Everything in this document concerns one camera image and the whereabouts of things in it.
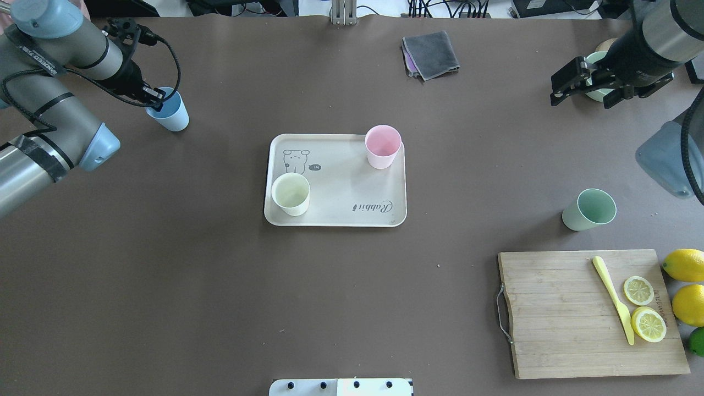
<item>green cup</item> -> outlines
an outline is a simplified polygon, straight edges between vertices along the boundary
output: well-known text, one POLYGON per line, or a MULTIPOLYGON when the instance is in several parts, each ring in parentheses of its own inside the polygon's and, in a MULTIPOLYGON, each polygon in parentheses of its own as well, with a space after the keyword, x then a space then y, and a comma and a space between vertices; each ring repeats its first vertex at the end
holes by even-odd
POLYGON ((573 231, 609 224, 616 217, 616 203, 606 192, 588 188, 562 212, 562 222, 573 231))

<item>knife handle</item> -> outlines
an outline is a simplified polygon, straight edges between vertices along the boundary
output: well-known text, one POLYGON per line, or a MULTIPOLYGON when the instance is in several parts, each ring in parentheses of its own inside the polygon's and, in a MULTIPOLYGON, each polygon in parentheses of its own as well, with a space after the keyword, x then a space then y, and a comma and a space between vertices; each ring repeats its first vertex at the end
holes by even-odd
POLYGON ((591 262, 594 264, 594 268, 596 268, 596 272, 599 274, 599 278, 601 278, 601 281, 604 282, 604 286, 606 286, 606 290, 608 290, 611 299, 614 302, 618 301, 616 289, 614 288, 614 284, 611 281, 611 275, 609 275, 609 270, 606 268, 606 263, 604 263, 604 259, 602 259, 600 256, 594 256, 591 262))

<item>bear drawing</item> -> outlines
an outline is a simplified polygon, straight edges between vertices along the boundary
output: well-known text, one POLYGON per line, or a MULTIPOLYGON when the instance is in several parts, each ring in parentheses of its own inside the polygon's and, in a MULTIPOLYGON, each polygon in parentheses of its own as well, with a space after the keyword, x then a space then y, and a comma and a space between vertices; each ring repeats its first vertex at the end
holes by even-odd
POLYGON ((296 172, 303 175, 306 171, 306 162, 308 162, 308 150, 284 150, 284 165, 286 173, 296 172))

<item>blue joint cap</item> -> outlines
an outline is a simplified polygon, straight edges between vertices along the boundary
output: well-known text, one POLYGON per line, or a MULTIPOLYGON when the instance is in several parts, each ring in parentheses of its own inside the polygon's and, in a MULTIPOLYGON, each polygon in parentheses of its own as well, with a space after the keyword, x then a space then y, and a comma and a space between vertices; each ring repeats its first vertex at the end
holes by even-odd
POLYGON ((101 124, 95 132, 93 140, 88 145, 86 154, 83 154, 78 166, 85 171, 92 171, 113 156, 120 149, 120 140, 105 126, 101 124))
POLYGON ((78 30, 83 14, 68 0, 17 0, 10 8, 13 22, 28 35, 58 39, 78 30))

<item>pink cup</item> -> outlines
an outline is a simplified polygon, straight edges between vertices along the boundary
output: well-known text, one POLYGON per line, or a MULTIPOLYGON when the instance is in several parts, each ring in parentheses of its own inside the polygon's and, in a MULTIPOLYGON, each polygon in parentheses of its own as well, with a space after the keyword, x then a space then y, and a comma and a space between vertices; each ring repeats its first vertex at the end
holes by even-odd
POLYGON ((394 162, 401 148, 401 134, 394 127, 377 125, 364 137, 369 164, 376 169, 386 169, 394 162))

